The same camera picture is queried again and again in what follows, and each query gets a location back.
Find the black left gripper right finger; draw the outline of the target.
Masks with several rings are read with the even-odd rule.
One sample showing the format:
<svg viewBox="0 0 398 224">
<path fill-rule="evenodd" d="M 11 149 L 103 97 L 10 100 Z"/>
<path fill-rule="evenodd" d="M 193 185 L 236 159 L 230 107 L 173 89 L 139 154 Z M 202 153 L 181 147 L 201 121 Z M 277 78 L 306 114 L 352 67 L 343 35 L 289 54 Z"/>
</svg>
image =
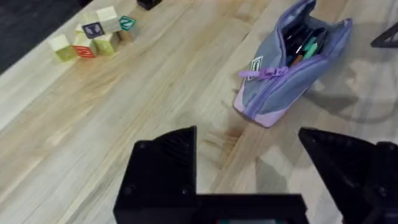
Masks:
<svg viewBox="0 0 398 224">
<path fill-rule="evenodd" d="M 298 138 L 343 223 L 397 224 L 397 144 L 309 127 Z"/>
</svg>

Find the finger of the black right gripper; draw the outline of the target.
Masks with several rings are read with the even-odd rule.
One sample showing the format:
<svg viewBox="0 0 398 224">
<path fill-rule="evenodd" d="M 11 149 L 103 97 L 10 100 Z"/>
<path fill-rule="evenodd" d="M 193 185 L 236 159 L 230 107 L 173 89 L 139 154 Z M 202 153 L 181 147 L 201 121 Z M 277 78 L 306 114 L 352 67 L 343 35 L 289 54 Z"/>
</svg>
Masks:
<svg viewBox="0 0 398 224">
<path fill-rule="evenodd" d="M 397 23 L 377 36 L 372 42 L 373 48 L 397 48 Z"/>
</svg>

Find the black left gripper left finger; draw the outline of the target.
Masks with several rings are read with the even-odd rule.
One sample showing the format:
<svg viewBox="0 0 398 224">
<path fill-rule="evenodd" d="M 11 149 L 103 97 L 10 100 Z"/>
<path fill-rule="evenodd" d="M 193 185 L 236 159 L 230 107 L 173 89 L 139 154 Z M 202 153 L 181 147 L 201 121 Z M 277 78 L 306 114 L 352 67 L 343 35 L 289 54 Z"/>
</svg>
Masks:
<svg viewBox="0 0 398 224">
<path fill-rule="evenodd" d="M 197 209 L 196 161 L 196 126 L 137 141 L 114 204 L 116 223 L 190 223 Z"/>
</svg>

